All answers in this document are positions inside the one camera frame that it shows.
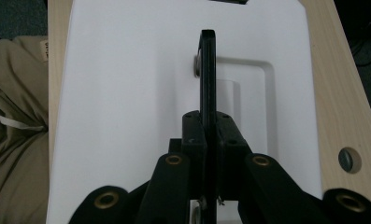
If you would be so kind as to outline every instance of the white plastic tray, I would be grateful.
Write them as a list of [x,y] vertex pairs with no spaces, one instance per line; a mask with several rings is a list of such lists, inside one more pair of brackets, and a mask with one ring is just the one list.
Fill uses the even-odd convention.
[[[321,197],[305,10],[297,0],[77,0],[73,4],[50,183],[49,223],[93,190],[150,179],[181,117],[199,109],[200,32],[217,37],[218,108],[254,152]],[[235,205],[220,220],[236,220]]]

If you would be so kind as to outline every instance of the wooden table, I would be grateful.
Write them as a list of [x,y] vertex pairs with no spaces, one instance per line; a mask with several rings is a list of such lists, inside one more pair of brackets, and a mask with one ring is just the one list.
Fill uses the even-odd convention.
[[[299,0],[306,8],[313,60],[323,190],[346,188],[371,201],[371,109],[333,0]],[[72,0],[49,1],[50,164],[54,150]],[[360,170],[345,172],[346,148]]]

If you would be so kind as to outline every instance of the khaki pants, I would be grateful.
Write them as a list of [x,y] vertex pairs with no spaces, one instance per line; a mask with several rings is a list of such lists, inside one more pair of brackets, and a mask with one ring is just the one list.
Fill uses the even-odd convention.
[[42,131],[0,124],[0,224],[45,223],[49,195],[48,65],[44,36],[0,40],[0,116]]

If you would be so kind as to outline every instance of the mounting hole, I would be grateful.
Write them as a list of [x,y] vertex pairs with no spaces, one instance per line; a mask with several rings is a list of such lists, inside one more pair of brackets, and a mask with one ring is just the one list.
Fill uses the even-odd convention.
[[268,166],[270,164],[270,161],[268,158],[263,156],[256,156],[252,158],[252,161],[260,166]]
[[344,147],[338,154],[339,165],[349,174],[355,174],[361,170],[362,161],[360,154],[351,147]]
[[230,139],[228,143],[234,145],[237,144],[237,141],[235,139]]
[[349,209],[350,211],[356,212],[356,213],[362,213],[365,211],[366,207],[365,205],[360,202],[358,199],[347,195],[347,194],[338,194],[336,195],[336,200],[344,207]]
[[119,200],[119,194],[115,191],[108,191],[98,195],[94,200],[94,206],[99,209],[107,209],[115,205]]
[[182,158],[176,155],[169,156],[165,158],[165,162],[167,162],[170,165],[178,165],[182,162]]

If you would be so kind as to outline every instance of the light wood surface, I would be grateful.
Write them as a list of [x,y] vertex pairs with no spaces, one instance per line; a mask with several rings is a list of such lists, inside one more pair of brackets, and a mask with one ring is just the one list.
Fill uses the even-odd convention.
[[[310,32],[323,190],[351,189],[371,201],[371,109],[335,4],[333,0],[300,2],[307,11]],[[71,5],[70,0],[49,1],[50,163]],[[344,147],[360,155],[359,172],[349,174],[340,167],[338,153]]]

